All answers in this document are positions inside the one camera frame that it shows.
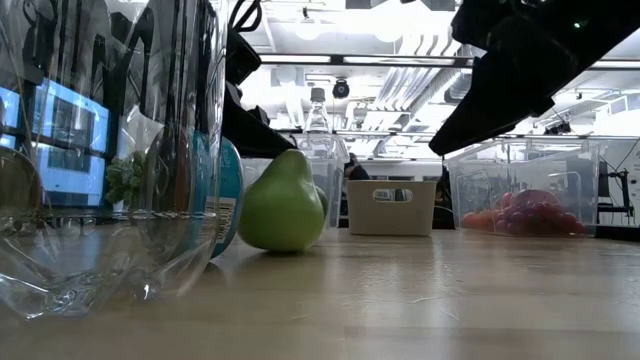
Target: lid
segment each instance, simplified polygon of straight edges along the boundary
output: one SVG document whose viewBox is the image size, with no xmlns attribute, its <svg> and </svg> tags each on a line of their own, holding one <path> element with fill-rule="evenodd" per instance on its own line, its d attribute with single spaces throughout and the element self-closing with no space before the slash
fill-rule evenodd
<svg viewBox="0 0 640 360">
<path fill-rule="evenodd" d="M 323 88 L 311 88 L 311 101 L 312 102 L 324 102 L 324 89 Z"/>
</svg>

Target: glass bottle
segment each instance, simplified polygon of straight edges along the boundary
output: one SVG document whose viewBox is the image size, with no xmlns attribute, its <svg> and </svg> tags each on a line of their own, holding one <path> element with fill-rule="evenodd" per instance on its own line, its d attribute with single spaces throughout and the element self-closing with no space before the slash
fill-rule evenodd
<svg viewBox="0 0 640 360">
<path fill-rule="evenodd" d="M 305 132 L 307 133 L 329 133 L 331 127 L 327 118 L 327 108 L 324 104 L 325 96 L 324 89 L 312 88 L 311 89 L 311 110 L 307 116 L 307 123 L 305 126 Z"/>
</svg>

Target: screen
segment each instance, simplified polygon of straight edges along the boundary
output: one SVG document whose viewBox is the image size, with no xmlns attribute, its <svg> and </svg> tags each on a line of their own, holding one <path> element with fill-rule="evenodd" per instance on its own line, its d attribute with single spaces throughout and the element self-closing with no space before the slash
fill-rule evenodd
<svg viewBox="0 0 640 360">
<path fill-rule="evenodd" d="M 105 107 L 62 85 L 49 80 L 36 88 L 32 132 L 40 141 L 32 146 L 37 146 L 38 172 L 52 205 L 100 205 L 105 158 L 55 145 L 105 152 L 108 121 Z"/>
</svg>

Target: ceiling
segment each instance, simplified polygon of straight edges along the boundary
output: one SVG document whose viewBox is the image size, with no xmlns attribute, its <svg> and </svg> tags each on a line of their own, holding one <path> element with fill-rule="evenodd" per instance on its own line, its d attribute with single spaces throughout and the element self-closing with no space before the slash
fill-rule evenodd
<svg viewBox="0 0 640 360">
<path fill-rule="evenodd" d="M 450 37 L 449 23 L 456 0 L 423 0 L 401 5 L 399 0 L 371 1 L 371 9 L 353 9 L 356 0 L 267 1 L 260 27 L 243 33 L 260 54 L 376 54 L 481 56 Z M 433 11 L 429 8 L 450 11 Z M 308 19 L 303 16 L 307 8 Z M 640 31 L 621 43 L 608 57 L 640 59 Z M 283 83 L 282 69 L 263 66 L 242 84 L 246 107 L 259 105 L 273 127 L 304 121 L 310 108 L 311 87 L 322 87 L 336 130 L 410 131 L 433 133 L 455 108 L 445 99 L 448 88 L 462 89 L 470 75 L 459 69 L 411 69 L 363 66 L 296 65 Z M 334 99 L 336 79 L 346 79 L 350 94 Z M 576 132 L 588 133 L 595 110 L 607 102 L 640 89 L 640 71 L 588 71 L 555 97 L 556 106 L 542 117 L 527 119 L 517 133 L 541 134 L 544 128 L 569 119 Z M 432 157 L 420 137 L 347 137 L 348 146 L 367 157 Z"/>
</svg>

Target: clear plastic container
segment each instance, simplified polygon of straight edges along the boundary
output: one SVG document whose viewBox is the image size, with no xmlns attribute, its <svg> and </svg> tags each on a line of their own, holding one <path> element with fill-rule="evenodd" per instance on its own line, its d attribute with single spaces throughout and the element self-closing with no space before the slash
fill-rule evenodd
<svg viewBox="0 0 640 360">
<path fill-rule="evenodd" d="M 226 2 L 166 4 L 0 8 L 0 304 L 23 318 L 181 295 L 211 257 Z"/>
<path fill-rule="evenodd" d="M 321 188 L 330 203 L 326 228 L 337 228 L 340 218 L 340 199 L 344 164 L 349 162 L 349 152 L 339 135 L 293 134 L 298 149 L 303 151 L 311 165 L 313 181 Z M 253 184 L 271 163 L 271 159 L 242 159 L 245 188 Z"/>
<path fill-rule="evenodd" d="M 456 227 L 514 236 L 591 233 L 598 151 L 598 141 L 514 138 L 447 160 Z"/>
</svg>

